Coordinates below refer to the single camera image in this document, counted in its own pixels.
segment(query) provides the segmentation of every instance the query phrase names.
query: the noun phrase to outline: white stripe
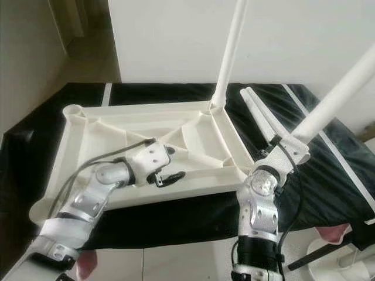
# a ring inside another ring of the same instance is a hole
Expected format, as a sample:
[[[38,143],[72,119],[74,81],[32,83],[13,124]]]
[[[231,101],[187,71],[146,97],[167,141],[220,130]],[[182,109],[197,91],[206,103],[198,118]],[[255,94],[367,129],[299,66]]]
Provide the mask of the white stripe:
[[[299,109],[304,113],[305,116],[309,114],[308,110],[305,108],[305,106],[300,102],[300,100],[297,98],[297,96],[293,93],[293,91],[288,87],[288,85],[283,84],[282,85],[284,89],[287,91],[287,93],[291,96],[291,98],[294,100],[294,102],[297,104]],[[326,133],[323,131],[319,132],[319,136],[323,139],[323,141],[326,143],[330,151],[333,153],[333,155],[337,158],[337,160],[340,162],[341,166],[343,167],[344,171],[347,173],[347,175],[350,177],[352,182],[355,184],[359,192],[362,194],[364,199],[367,201],[367,203],[370,205],[371,209],[375,213],[375,200],[371,196],[371,194],[367,191],[364,184],[361,182],[361,180],[357,177],[355,172],[353,171],[352,167],[348,164],[348,162],[345,160],[345,158],[341,155],[337,147],[333,144],[333,142],[328,138]]]
[[[112,83],[106,83],[104,88],[103,100],[101,102],[102,107],[107,107],[110,104]]]

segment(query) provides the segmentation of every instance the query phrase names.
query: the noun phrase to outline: black fabric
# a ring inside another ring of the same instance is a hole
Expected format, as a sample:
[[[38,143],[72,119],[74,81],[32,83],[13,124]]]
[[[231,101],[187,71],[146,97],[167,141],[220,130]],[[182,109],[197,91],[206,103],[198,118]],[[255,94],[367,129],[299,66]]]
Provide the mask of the black fabric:
[[[257,160],[267,144],[240,97],[239,90],[246,86],[229,85],[226,110]],[[281,85],[251,86],[288,130],[303,118]],[[307,109],[317,104],[318,100],[304,86],[290,87]],[[27,221],[30,207],[44,193],[64,127],[62,109],[68,104],[100,106],[103,91],[104,84],[68,84],[5,134],[0,163],[2,219],[11,215],[12,200],[7,198],[17,197],[17,205],[22,206],[18,208],[19,216]],[[201,101],[208,100],[213,91],[214,84],[114,84],[110,105]],[[325,131],[375,195],[374,154],[337,120]],[[320,137],[309,146],[311,160],[300,166],[306,203],[294,230],[373,218],[371,208]],[[288,181],[277,202],[281,231],[298,206],[298,187],[294,182]],[[237,216],[233,192],[111,210],[103,215],[86,248],[146,248],[233,237],[237,235]]]

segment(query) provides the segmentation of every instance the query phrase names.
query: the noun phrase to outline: floor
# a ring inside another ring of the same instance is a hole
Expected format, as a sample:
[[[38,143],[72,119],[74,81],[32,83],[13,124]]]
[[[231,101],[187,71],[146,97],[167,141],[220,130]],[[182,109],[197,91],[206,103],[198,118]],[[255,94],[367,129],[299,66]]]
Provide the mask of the floor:
[[[97,28],[87,37],[68,45],[70,58],[56,77],[51,92],[66,83],[120,82],[113,35],[108,28]],[[292,232],[284,244],[287,262],[305,255],[317,237],[314,229]],[[98,267],[89,281],[164,281],[230,279],[230,251],[236,238],[214,242],[163,246],[150,249],[102,249]],[[69,275],[76,280],[75,269]],[[307,268],[286,275],[288,281],[310,281]]]

